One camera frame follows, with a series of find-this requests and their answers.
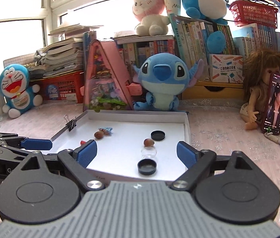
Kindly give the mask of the blue hair clip with bears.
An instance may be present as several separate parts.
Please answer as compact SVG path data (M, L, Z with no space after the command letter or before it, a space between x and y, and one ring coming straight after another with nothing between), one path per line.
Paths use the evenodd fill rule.
M98 130L101 131L106 136L111 136L113 132L112 127L103 127L103 128L99 128Z

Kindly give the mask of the black round lid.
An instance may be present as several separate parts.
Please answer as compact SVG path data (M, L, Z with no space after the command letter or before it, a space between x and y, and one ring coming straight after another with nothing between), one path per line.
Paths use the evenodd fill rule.
M165 132L161 130L156 130L151 132L151 139L154 141L163 141L164 138L165 138Z

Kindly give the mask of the clear round container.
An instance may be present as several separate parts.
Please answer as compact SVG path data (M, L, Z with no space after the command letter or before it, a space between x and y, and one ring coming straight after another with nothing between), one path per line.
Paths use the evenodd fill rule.
M143 159L154 159L157 155L157 150L154 147L144 147L141 150Z

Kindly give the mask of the black round cap cup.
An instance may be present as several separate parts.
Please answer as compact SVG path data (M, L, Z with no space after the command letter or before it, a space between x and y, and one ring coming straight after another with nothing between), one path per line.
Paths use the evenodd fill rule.
M149 176L156 172L157 163L150 158L145 158L138 162L137 167L140 174Z

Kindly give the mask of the brown nut left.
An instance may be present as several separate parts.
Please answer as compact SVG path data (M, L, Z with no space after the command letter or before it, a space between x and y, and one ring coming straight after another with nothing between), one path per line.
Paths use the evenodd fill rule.
M94 138L96 138L97 140L100 140L104 137L104 132L102 131L97 131L94 133Z

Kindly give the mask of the brown nut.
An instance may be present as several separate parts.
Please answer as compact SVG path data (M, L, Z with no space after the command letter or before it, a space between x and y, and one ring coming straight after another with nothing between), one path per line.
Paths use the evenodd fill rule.
M104 132L102 131L97 131L94 133L94 138L96 138L97 140L100 140L104 137Z
M152 140L152 139L145 139L143 144L144 144L144 147L153 147L154 146L154 140Z

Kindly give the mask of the brown nut right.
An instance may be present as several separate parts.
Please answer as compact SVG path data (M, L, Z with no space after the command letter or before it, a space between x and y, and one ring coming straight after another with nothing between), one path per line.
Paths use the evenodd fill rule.
M144 147L153 147L154 146L154 140L152 140L152 139L145 139L143 144L144 144Z

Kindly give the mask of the wooden drawer shelf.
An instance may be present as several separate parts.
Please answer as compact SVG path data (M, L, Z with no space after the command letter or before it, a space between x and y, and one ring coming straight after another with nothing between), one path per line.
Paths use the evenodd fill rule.
M238 99L244 97L243 85L235 83L216 83L198 81L193 87L186 88L181 99Z

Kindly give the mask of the red plastic crate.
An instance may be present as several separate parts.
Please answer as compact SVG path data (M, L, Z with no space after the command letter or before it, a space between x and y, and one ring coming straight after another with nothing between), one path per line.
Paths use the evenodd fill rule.
M82 103L80 89L85 84L83 71L74 71L54 77L30 81L30 85L40 86L39 94L44 101L69 101Z

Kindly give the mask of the pink triangular miniature house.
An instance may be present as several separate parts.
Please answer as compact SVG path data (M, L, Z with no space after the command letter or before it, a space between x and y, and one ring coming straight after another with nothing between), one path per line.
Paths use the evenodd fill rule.
M133 83L115 41L93 40L86 66L83 110L133 110L142 87Z

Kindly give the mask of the white pencil box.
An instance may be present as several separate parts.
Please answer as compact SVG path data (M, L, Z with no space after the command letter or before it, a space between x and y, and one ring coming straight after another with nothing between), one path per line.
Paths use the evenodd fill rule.
M215 83L243 83L243 57L240 55L211 54L210 80Z

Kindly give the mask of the brown haired doll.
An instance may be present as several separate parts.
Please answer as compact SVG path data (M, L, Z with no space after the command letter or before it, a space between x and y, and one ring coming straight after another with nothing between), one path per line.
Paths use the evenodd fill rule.
M247 131L256 130L262 118L268 98L270 75L280 74L280 53L270 49L253 52L244 62L244 101L239 114Z

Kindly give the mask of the row of shelf books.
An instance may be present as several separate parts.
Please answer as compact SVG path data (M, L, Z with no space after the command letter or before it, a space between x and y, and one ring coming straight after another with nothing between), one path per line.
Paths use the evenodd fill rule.
M128 35L114 38L129 71L133 71L134 66L141 66L151 55L171 53L189 67L202 59L205 62L202 79L218 82L218 75L209 72L216 63L238 65L241 71L243 60L261 48L280 53L280 32L259 23L231 29L229 25L175 16L171 19L171 28L173 34L168 36Z

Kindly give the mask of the blue upright books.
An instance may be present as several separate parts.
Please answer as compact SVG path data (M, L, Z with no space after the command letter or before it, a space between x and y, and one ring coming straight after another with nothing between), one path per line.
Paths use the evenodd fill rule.
M87 69L89 46L93 40L96 39L96 31L88 31L83 34L83 67L84 71Z

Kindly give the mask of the red plastic basket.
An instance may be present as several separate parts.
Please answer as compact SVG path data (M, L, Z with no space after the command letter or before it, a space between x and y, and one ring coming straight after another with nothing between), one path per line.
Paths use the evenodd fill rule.
M236 26L244 26L252 23L277 28L278 9L270 5L237 0L232 2L229 10L233 15Z

